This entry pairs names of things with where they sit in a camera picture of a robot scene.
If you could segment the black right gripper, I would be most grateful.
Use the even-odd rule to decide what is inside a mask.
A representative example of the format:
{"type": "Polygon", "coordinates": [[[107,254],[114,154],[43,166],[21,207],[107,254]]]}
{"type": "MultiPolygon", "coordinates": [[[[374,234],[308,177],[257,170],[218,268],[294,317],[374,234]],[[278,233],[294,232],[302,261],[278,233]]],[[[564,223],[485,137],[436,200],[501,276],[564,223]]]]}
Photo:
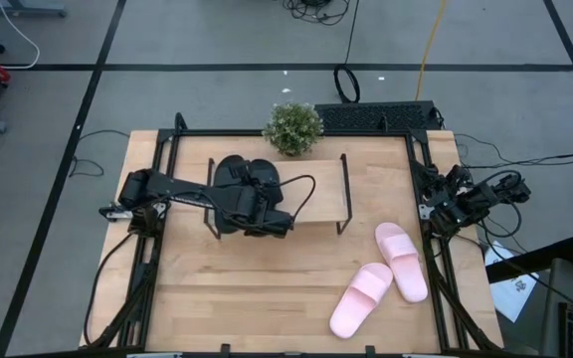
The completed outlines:
{"type": "Polygon", "coordinates": [[[461,165],[454,165],[448,173],[440,174],[435,164],[418,164],[418,187],[424,196],[432,196],[438,188],[441,198],[453,199],[473,186],[472,174],[461,165]]]}

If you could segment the black slide sandal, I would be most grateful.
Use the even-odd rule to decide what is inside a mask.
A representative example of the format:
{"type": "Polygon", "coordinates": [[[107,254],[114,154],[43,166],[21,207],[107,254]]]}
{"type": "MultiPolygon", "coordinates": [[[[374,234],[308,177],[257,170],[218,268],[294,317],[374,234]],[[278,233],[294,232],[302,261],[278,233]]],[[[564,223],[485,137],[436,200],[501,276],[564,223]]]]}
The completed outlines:
{"type": "Polygon", "coordinates": [[[218,164],[214,174],[214,185],[224,186],[224,189],[219,190],[215,196],[215,202],[221,209],[215,215],[215,224],[221,234],[233,234],[238,231],[238,228],[225,218],[226,212],[230,215],[249,216],[252,211],[253,190],[243,178],[231,170],[242,166],[244,162],[245,159],[240,155],[229,155],[218,164]]]}
{"type": "Polygon", "coordinates": [[[281,180],[276,166],[265,159],[254,159],[247,165],[251,193],[257,201],[264,201],[274,209],[283,199],[281,180]]]}

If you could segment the pink slide sandal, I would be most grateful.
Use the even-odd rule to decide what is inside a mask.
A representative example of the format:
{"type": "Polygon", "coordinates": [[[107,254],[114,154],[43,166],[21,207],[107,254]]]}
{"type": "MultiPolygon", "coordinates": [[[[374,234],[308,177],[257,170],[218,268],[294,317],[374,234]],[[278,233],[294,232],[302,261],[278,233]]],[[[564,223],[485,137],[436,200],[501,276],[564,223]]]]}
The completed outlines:
{"type": "Polygon", "coordinates": [[[391,269],[380,263],[361,267],[351,279],[329,319],[331,332],[348,339],[379,305],[393,281],[391,269]]]}
{"type": "Polygon", "coordinates": [[[375,229],[375,240],[385,262],[391,269],[401,296],[418,303],[428,296],[419,252],[407,232],[393,223],[382,223],[375,229]]]}

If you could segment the green potted plant, black pot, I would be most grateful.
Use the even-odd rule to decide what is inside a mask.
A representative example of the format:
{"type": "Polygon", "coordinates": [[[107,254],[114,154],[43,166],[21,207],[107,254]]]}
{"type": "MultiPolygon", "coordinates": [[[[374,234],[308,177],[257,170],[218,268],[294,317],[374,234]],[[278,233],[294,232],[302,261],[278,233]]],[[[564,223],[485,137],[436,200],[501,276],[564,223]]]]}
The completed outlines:
{"type": "Polygon", "coordinates": [[[286,102],[272,108],[262,136],[279,154],[297,157],[309,152],[323,132],[323,121],[313,105],[286,102]]]}

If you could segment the black desk edge bar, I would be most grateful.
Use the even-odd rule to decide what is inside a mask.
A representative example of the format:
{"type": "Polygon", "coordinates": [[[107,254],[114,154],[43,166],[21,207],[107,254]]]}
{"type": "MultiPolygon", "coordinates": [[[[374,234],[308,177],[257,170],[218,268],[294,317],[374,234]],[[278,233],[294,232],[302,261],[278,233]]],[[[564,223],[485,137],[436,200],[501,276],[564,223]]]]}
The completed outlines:
{"type": "Polygon", "coordinates": [[[500,259],[497,263],[487,266],[485,271],[488,281],[496,283],[550,269],[556,259],[573,263],[573,237],[526,254],[500,259]]]}

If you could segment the white printed paper sheet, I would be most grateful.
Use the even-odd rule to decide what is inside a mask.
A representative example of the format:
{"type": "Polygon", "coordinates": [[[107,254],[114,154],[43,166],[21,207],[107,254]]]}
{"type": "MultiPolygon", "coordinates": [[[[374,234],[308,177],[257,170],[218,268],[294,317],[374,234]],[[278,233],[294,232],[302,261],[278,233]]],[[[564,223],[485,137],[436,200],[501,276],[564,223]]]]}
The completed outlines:
{"type": "MultiPolygon", "coordinates": [[[[498,241],[493,241],[490,248],[484,254],[486,267],[511,259],[514,254],[498,241]]],[[[505,281],[499,281],[490,285],[490,293],[495,309],[510,322],[515,323],[537,286],[539,278],[537,273],[533,275],[520,275],[505,281]]]]}

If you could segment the grey desk foot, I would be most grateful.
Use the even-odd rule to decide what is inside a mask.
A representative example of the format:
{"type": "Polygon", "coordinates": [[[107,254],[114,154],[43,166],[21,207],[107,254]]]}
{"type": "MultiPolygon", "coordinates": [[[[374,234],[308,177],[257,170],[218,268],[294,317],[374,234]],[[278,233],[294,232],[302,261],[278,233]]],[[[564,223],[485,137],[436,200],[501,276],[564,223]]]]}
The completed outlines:
{"type": "Polygon", "coordinates": [[[55,15],[66,17],[68,11],[63,3],[52,0],[0,0],[0,14],[6,12],[19,15],[55,15]]]}

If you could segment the wooden shelf with black frame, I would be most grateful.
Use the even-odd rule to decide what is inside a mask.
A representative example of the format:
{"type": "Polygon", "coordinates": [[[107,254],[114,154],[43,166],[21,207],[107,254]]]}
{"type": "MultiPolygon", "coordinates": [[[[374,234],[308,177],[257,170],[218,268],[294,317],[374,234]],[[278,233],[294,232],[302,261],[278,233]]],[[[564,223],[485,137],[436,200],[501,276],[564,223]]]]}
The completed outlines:
{"type": "Polygon", "coordinates": [[[346,155],[333,160],[272,162],[280,175],[284,199],[278,211],[290,213],[297,224],[334,223],[341,234],[352,219],[346,155]]]}

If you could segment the black aluminium rig frame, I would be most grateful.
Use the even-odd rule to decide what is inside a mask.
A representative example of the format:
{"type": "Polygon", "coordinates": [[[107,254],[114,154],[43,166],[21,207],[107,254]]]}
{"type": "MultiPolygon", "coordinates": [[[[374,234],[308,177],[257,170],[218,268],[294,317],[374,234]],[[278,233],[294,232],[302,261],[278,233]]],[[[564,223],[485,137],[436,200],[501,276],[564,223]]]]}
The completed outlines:
{"type": "MultiPolygon", "coordinates": [[[[208,159],[229,154],[276,161],[303,161],[278,155],[250,129],[189,129],[179,140],[175,174],[205,182],[208,159]]],[[[319,141],[309,157],[332,161],[315,165],[342,182],[340,155],[346,153],[353,219],[336,234],[331,222],[297,223],[285,239],[242,234],[218,241],[204,225],[204,210],[173,204],[163,239],[150,314],[136,324],[147,334],[138,343],[148,351],[216,352],[230,344],[240,353],[435,353],[440,350],[435,313],[429,298],[407,303],[395,287],[356,334],[342,340],[328,321],[350,279],[368,263],[382,263],[374,229],[396,222],[420,243],[417,209],[405,138],[357,132],[319,141]]],[[[109,259],[100,274],[89,318],[89,339],[98,340],[125,301],[133,259],[140,244],[135,236],[109,259]]],[[[480,250],[453,240],[451,257],[462,305],[489,340],[502,348],[480,250]]],[[[136,335],[120,326],[108,347],[137,346],[136,335]]]]}

